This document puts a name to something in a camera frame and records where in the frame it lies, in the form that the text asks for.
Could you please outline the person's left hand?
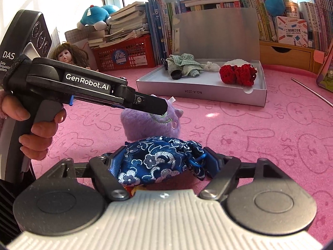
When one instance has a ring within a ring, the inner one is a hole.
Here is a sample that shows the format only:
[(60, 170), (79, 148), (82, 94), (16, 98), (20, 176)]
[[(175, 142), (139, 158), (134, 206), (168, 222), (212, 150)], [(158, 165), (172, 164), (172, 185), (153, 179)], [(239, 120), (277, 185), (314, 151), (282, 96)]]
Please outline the person's left hand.
[[(32, 160), (43, 160), (48, 155), (48, 148), (52, 144), (52, 138), (58, 130), (58, 125), (67, 116), (64, 108), (60, 110), (51, 122), (41, 121), (34, 123), (31, 134), (19, 137), (20, 150)], [(30, 118), (30, 113), (22, 106), (17, 98), (3, 92), (1, 94), (1, 119), (12, 118), (17, 121), (25, 121)]]

